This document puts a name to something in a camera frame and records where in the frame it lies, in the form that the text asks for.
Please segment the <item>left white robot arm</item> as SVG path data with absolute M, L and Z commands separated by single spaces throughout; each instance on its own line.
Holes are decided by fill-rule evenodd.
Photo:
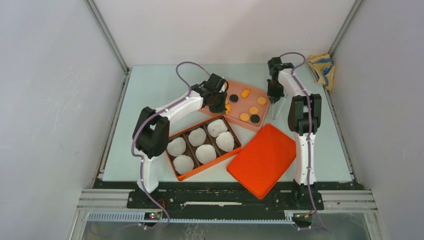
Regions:
M 146 106 L 139 114 L 132 134 L 131 154 L 139 159 L 138 187 L 142 190 L 138 201 L 145 208 L 158 202 L 154 192 L 159 186 L 158 170 L 154 160 L 168 147 L 171 124 L 188 114 L 207 108 L 213 114 L 226 111 L 228 81 L 215 73 L 208 80 L 189 86 L 187 92 L 176 100 L 156 109 Z

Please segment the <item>orange box lid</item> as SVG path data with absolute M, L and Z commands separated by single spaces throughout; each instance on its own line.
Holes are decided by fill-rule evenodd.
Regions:
M 296 143 L 266 124 L 228 164 L 227 172 L 262 200 L 296 158 Z

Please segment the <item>pink cookie tray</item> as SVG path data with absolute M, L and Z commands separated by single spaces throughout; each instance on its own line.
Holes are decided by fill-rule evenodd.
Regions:
M 241 92 L 244 89 L 250 89 L 251 91 L 251 94 L 247 98 L 241 97 Z M 239 97 L 238 102 L 229 101 L 230 95 L 233 95 L 233 94 Z M 267 103 L 265 105 L 258 104 L 257 98 L 259 97 L 266 98 Z M 245 83 L 241 83 L 236 80 L 229 79 L 227 97 L 226 97 L 225 103 L 231 105 L 231 112 L 229 113 L 229 115 L 224 114 L 226 120 L 229 123 L 242 127 L 244 129 L 256 132 L 256 133 L 262 129 L 266 116 L 268 114 L 269 107 L 270 107 L 270 101 L 268 100 L 267 93 L 264 90 L 245 84 Z M 259 115 L 260 117 L 260 122 L 254 124 L 250 121 L 250 119 L 246 122 L 240 120 L 241 113 L 247 113 L 251 117 L 249 108 L 253 106 L 259 109 L 259 112 L 257 115 Z

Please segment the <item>orange compartment box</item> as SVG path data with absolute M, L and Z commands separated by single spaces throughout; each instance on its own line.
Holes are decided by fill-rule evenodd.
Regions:
M 227 118 L 218 115 L 172 135 L 165 152 L 181 182 L 237 155 L 241 149 Z

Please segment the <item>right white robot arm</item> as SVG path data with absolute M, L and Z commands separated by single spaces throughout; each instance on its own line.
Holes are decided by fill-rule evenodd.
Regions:
M 272 57 L 267 62 L 270 79 L 267 96 L 271 104 L 291 97 L 287 125 L 294 135 L 296 146 L 296 174 L 291 190 L 291 204 L 304 209 L 311 202 L 315 176 L 315 139 L 321 126 L 322 97 L 311 93 L 297 78 L 299 66 L 282 62 L 282 57 Z

